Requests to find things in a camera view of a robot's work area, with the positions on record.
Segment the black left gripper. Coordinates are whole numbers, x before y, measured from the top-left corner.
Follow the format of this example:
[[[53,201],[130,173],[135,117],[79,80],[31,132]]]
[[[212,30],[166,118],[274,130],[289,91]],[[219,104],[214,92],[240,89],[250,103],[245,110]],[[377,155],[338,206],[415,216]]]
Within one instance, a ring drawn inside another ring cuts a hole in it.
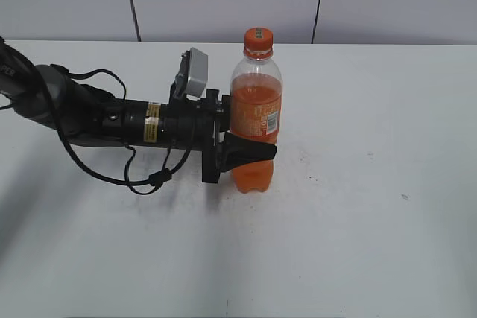
[[[170,169],[177,173],[193,151],[201,153],[201,178],[216,184],[221,173],[242,165],[273,160],[275,144],[244,139],[227,132],[230,128],[230,96],[207,89],[203,98],[192,100],[172,88],[169,101],[161,106],[160,135],[169,150],[183,150]]]

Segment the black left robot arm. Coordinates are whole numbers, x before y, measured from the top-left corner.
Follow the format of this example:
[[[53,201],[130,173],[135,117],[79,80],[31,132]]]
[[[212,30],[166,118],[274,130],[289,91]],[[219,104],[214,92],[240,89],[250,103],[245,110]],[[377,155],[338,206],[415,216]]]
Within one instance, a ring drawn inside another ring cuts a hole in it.
[[[23,118],[53,129],[69,155],[81,147],[178,149],[183,159],[201,154],[202,180],[242,165],[271,160],[274,144],[230,132],[229,95],[207,87],[208,58],[196,48],[182,54],[168,102],[117,98],[86,83],[90,73],[34,65],[15,48],[1,45],[1,93]]]

